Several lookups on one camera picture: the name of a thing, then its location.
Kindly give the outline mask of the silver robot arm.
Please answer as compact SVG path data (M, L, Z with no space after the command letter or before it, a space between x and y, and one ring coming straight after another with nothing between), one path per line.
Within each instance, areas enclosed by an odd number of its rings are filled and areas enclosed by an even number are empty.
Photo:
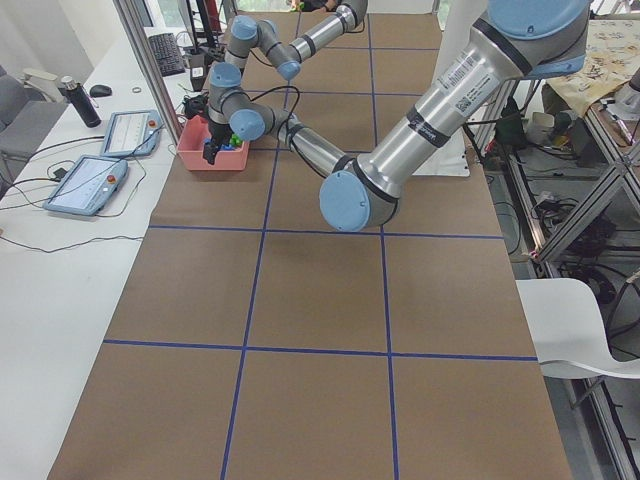
M338 1L336 10L291 42L283 42L270 20L256 20L247 15L234 17L224 61L244 72L253 49L259 49L285 80L300 73L301 64L340 36L354 32L363 23L368 10L366 0Z
M586 1L492 1L470 28L459 56L437 77L391 132L369 153L349 156L297 117L253 101L241 81L249 53L259 49L285 79L304 61L364 20L364 1L341 1L323 21L283 43L269 21L235 17L224 59L208 76L206 117L214 159L222 142L270 135L321 176L319 206L338 231L388 222L404 183L505 82L547 79L579 71L585 60L590 5Z

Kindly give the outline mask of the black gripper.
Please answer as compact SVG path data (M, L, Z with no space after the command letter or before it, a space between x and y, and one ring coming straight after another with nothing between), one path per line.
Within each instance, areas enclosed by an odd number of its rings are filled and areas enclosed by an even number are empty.
M215 166L221 146L228 145L230 142L230 125L210 120L208 129L211 140L203 143L203 159L209 165Z

